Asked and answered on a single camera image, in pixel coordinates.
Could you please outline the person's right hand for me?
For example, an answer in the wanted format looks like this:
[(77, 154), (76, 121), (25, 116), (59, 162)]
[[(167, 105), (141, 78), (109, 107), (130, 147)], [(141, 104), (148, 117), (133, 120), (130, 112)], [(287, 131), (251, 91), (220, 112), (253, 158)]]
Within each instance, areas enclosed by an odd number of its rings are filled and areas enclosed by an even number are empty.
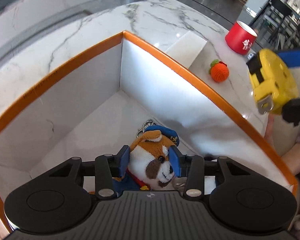
[[(268, 115), (268, 123), (266, 132), (264, 135), (265, 140), (274, 148), (273, 142), (273, 125), (274, 125), (275, 115)], [(300, 173), (300, 132), (296, 139), (296, 143), (292, 148), (286, 152), (281, 159), (290, 169), (291, 173), (296, 176)]]

